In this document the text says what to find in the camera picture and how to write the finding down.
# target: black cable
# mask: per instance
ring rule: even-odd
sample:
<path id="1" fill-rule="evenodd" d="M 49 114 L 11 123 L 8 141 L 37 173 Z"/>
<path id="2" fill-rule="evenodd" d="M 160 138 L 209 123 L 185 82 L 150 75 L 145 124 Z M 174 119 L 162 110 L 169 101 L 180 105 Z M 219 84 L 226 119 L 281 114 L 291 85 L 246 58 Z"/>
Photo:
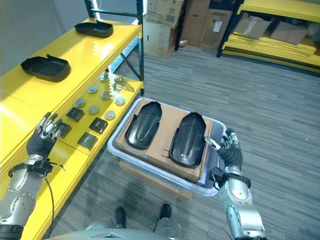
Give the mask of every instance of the black cable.
<path id="1" fill-rule="evenodd" d="M 48 179 L 45 177 L 44 178 L 46 184 L 49 187 L 50 193 L 51 193 L 51 202 L 52 202 L 52 219 L 51 219 L 51 226 L 50 226 L 50 230 L 49 230 L 49 234 L 48 234 L 48 238 L 50 238 L 51 232 L 52 232 L 52 228 L 54 227 L 54 220 L 55 220 L 55 202 L 54 202 L 54 194 L 52 192 L 51 186 L 49 184 Z"/>

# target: white wall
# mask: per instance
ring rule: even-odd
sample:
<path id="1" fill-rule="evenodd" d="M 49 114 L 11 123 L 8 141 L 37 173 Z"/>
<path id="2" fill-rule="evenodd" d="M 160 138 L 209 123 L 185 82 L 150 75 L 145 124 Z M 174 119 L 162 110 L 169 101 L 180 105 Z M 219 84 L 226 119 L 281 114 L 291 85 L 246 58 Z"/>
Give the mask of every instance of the white wall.
<path id="1" fill-rule="evenodd" d="M 83 0 L 0 0 L 0 8 L 2 75 L 88 17 Z"/>

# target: brown cardboard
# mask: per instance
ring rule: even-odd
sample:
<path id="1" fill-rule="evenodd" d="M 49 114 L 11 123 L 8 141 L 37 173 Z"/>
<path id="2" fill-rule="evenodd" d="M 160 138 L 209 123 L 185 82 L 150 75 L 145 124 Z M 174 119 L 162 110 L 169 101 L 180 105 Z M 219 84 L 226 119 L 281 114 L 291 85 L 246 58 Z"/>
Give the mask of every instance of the brown cardboard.
<path id="1" fill-rule="evenodd" d="M 259 39 L 265 33 L 271 21 L 244 12 L 235 27 L 235 31 L 253 39 Z"/>
<path id="2" fill-rule="evenodd" d="M 227 29 L 232 11 L 209 9 L 201 34 L 200 47 L 218 49 Z"/>
<path id="3" fill-rule="evenodd" d="M 281 21 L 271 34 L 271 39 L 298 45 L 307 35 L 308 29 Z"/>
<path id="4" fill-rule="evenodd" d="M 148 0 L 146 20 L 176 28 L 184 0 Z"/>
<path id="5" fill-rule="evenodd" d="M 167 59 L 176 46 L 177 29 L 145 21 L 143 23 L 144 53 Z"/>
<path id="6" fill-rule="evenodd" d="M 188 40 L 189 45 L 200 44 L 209 4 L 210 0 L 191 0 L 188 3 L 181 39 Z"/>
<path id="7" fill-rule="evenodd" d="M 147 150 L 138 150 L 130 147 L 127 144 L 125 140 L 125 133 L 132 121 L 134 114 L 137 115 L 140 112 L 140 109 L 149 102 L 149 100 L 143 99 L 141 103 L 136 107 L 129 120 L 127 121 L 125 128 L 116 139 L 118 148 L 125 153 L 128 153 L 180 178 L 188 180 L 192 183 L 196 182 L 201 177 L 203 169 L 205 167 L 204 159 L 206 159 L 208 152 L 207 145 L 205 145 L 204 147 L 201 164 L 195 169 L 180 166 L 174 163 L 169 158 L 169 150 L 172 139 L 177 128 L 179 127 L 182 118 L 189 114 L 187 111 L 162 104 L 162 117 L 160 125 L 150 147 Z M 203 120 L 206 124 L 204 135 L 208 136 L 211 132 L 213 122 L 211 119 L 206 117 L 204 117 Z"/>
<path id="8" fill-rule="evenodd" d="M 165 191 L 166 193 L 169 193 L 169 194 L 175 196 L 176 198 L 179 198 L 182 200 L 189 200 L 192 196 L 192 191 L 180 192 L 177 189 L 175 189 L 173 186 L 167 184 L 166 182 L 163 182 L 153 176 L 150 176 L 150 175 L 146 174 L 145 172 L 140 171 L 139 169 L 136 169 L 132 166 L 129 166 L 128 164 L 126 164 L 122 160 L 119 162 L 119 166 L 124 172 L 131 174 L 139 179 L 142 179 L 142 180 L 146 181 L 147 183 L 150 183 L 150 184 L 160 188 L 161 190 Z"/>

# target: gray round disc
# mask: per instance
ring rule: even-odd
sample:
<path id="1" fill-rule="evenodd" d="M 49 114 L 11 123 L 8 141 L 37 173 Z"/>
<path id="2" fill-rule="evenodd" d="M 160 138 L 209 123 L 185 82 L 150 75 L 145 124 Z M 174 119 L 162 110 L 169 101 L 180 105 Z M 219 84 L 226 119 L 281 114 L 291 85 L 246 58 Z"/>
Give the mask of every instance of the gray round disc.
<path id="1" fill-rule="evenodd" d="M 115 104 L 117 104 L 118 106 L 122 106 L 126 103 L 126 99 L 123 96 L 118 96 L 115 99 Z"/>
<path id="2" fill-rule="evenodd" d="M 88 88 L 88 92 L 90 94 L 95 94 L 96 92 L 98 92 L 98 87 L 96 85 L 91 85 L 89 88 Z"/>
<path id="3" fill-rule="evenodd" d="M 112 120 L 112 119 L 115 119 L 116 113 L 115 113 L 115 111 L 113 111 L 113 110 L 109 110 L 109 111 L 106 111 L 106 112 L 105 112 L 104 117 L 105 117 L 107 120 Z"/>
<path id="4" fill-rule="evenodd" d="M 89 114 L 96 115 L 99 112 L 99 107 L 97 105 L 92 105 L 88 108 Z"/>
<path id="5" fill-rule="evenodd" d="M 86 102 L 83 98 L 79 98 L 77 101 L 75 101 L 74 105 L 77 108 L 82 108 L 84 105 L 86 105 Z"/>
<path id="6" fill-rule="evenodd" d="M 101 98 L 103 100 L 109 100 L 111 99 L 112 95 L 108 92 L 108 91 L 104 91 L 103 93 L 101 93 Z"/>

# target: yellow shelving unit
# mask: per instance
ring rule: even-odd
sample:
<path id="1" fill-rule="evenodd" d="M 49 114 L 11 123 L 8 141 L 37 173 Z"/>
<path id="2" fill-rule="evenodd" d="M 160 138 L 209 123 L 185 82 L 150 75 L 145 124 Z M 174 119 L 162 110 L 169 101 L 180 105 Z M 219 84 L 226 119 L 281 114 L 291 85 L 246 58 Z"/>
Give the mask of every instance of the yellow shelving unit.
<path id="1" fill-rule="evenodd" d="M 320 3 L 305 0 L 244 0 L 241 11 L 272 14 L 320 23 Z M 298 45 L 278 41 L 267 35 L 253 39 L 232 32 L 224 42 L 222 53 L 283 64 L 311 72 L 320 71 L 320 54 L 306 37 Z"/>
<path id="2" fill-rule="evenodd" d="M 95 19 L 89 18 L 85 22 L 95 22 Z M 101 93 L 109 88 L 109 84 L 112 86 L 114 83 L 114 75 L 110 73 L 110 80 L 105 83 L 99 80 L 100 75 L 135 37 L 140 37 L 142 34 L 141 25 L 116 21 L 104 22 L 113 25 L 113 34 L 110 37 L 87 36 L 72 29 L 33 55 L 34 57 L 50 54 L 67 60 L 71 71 L 63 81 L 49 82 L 36 78 L 25 73 L 19 65 L 3 76 L 0 104 L 2 120 L 0 121 L 0 198 L 4 196 L 10 181 L 8 170 L 22 163 L 27 157 L 26 144 L 36 125 L 46 112 L 56 112 L 72 127 L 65 138 L 58 140 L 49 155 L 53 162 L 63 164 L 66 169 L 64 172 L 55 166 L 52 173 L 48 175 L 54 196 L 55 214 L 57 214 L 134 98 L 144 88 L 142 81 L 124 78 L 134 90 L 111 87 L 112 99 L 101 99 Z M 88 94 L 90 85 L 97 85 L 98 92 Z M 122 106 L 115 104 L 115 99 L 119 96 L 125 98 L 125 104 Z M 86 105 L 82 108 L 85 114 L 76 123 L 68 119 L 66 114 L 71 107 L 74 107 L 74 102 L 79 97 L 86 101 Z M 90 115 L 88 113 L 90 105 L 98 105 L 99 113 Z M 115 119 L 104 118 L 108 110 L 115 112 Z M 96 117 L 108 123 L 102 134 L 89 129 Z M 98 138 L 91 150 L 77 144 L 84 132 Z M 42 238 L 51 223 L 50 206 L 50 191 L 43 183 L 36 198 L 34 212 L 24 228 L 23 240 Z"/>
<path id="3" fill-rule="evenodd" d="M 320 4 L 307 0 L 245 0 L 238 10 L 320 22 Z"/>

